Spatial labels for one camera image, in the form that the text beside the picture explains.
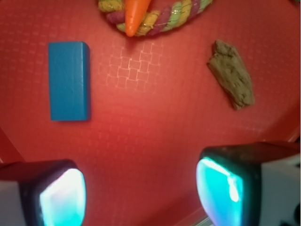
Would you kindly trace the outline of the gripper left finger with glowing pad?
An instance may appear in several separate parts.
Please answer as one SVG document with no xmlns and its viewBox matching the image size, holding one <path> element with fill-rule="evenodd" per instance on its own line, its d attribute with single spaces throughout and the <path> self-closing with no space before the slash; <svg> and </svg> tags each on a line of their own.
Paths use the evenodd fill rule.
<svg viewBox="0 0 301 226">
<path fill-rule="evenodd" d="M 80 226 L 86 202 L 84 175 L 71 160 L 0 165 L 2 226 Z"/>
</svg>

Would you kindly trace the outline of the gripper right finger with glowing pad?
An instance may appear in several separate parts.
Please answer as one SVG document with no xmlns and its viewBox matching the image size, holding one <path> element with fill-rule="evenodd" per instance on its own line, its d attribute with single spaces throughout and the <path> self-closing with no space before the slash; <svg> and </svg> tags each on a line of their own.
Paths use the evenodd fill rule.
<svg viewBox="0 0 301 226">
<path fill-rule="evenodd" d="M 207 147 L 196 167 L 203 209 L 215 226 L 298 226 L 300 165 L 298 143 Z"/>
</svg>

